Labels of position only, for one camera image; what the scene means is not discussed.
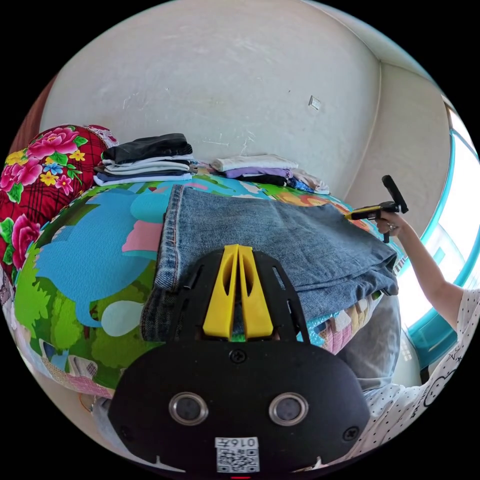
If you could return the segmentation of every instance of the white polka dot shirt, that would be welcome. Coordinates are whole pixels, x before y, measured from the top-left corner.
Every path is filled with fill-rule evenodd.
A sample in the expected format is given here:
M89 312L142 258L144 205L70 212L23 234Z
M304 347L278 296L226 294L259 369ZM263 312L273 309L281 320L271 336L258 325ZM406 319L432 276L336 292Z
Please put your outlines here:
M370 420L347 455L330 465L364 454L405 430L435 400L468 348L480 317L480 289L466 290L458 312L457 343L437 365L427 383L405 387L390 384L366 397ZM321 460L315 468L326 467Z

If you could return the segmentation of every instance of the pink flower print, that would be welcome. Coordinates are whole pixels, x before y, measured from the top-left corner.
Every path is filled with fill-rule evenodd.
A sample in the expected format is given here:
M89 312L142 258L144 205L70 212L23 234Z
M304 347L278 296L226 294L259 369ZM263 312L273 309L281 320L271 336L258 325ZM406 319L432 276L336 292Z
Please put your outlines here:
M0 189L9 192L14 184L24 187L33 184L42 173L42 166L37 158L30 158L27 163L20 165L14 163L5 167L0 178Z
M78 135L77 131L72 131L70 128L57 127L30 145L26 155L27 157L36 157L42 160L55 152L64 155L72 154L78 150L78 146L74 142Z
M20 215L13 224L11 244L13 251L13 265L20 270L25 263L25 254L32 242L40 235L40 224L31 222L25 214Z
M65 195L68 195L74 191L72 187L72 179L66 175L62 175L55 183L56 189L62 189Z
M42 166L38 158L29 158L25 165L22 165L17 175L17 183L24 187L33 184L42 173Z

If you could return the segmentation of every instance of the white wall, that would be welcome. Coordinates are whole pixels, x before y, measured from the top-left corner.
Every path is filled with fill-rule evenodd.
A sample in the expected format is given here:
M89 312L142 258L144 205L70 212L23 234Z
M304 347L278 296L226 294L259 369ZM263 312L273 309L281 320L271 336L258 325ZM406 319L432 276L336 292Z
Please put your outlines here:
M421 235L440 200L450 162L450 134L442 95L403 68L382 64L377 120L346 201L355 207L390 200L382 184L391 175Z
M343 198L371 134L379 77L363 42L300 0L178 0L81 50L59 73L41 129L95 123L121 142L183 132L206 161L275 153Z

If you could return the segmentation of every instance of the colorful bed sheet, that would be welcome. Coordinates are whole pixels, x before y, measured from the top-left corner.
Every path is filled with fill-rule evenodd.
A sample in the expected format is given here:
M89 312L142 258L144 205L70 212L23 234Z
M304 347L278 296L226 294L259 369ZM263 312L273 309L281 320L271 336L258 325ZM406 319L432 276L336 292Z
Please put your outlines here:
M175 183L88 190L41 228L16 276L13 302L10 283L3 279L2 305L10 329L22 354L41 373L78 392L111 397L124 369L159 345L141 338L139 323ZM219 196L306 207L331 203L342 212L351 210L332 196L240 182L203 167L182 184ZM380 237L370 222L354 223ZM378 301L376 295L335 318L310 322L313 343L336 353L369 320ZM89 318L91 326L78 318Z

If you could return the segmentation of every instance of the wall outlet plate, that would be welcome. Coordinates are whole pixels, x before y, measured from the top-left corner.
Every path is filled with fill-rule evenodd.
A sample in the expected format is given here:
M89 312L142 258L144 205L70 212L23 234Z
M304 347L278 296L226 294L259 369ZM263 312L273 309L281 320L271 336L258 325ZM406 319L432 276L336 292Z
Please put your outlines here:
M320 100L312 95L308 102L308 106L318 111L320 109Z

